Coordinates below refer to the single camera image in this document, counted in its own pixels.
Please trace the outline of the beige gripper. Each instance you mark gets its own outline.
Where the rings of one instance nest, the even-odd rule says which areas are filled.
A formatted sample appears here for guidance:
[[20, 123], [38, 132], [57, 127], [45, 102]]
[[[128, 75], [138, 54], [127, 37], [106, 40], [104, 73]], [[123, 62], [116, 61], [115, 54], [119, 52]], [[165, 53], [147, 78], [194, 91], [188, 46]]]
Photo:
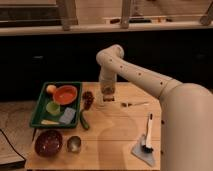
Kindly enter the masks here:
[[[99, 77], [99, 82], [100, 82], [100, 89], [101, 89], [101, 93], [103, 95], [113, 95], [115, 93], [115, 84], [117, 81], [117, 77], [113, 76], [113, 77], [104, 77], [104, 76], [100, 76]], [[114, 96], [104, 96], [103, 97], [104, 101], [115, 101]]]

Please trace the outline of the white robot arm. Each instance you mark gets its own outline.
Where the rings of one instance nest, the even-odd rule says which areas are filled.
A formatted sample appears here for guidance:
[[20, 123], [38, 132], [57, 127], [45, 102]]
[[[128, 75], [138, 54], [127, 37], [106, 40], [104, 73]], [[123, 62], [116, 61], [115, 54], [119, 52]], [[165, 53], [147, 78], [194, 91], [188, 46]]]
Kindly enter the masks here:
[[99, 51], [101, 80], [120, 75], [159, 100], [161, 106], [161, 171], [213, 171], [213, 93], [123, 60], [112, 45]]

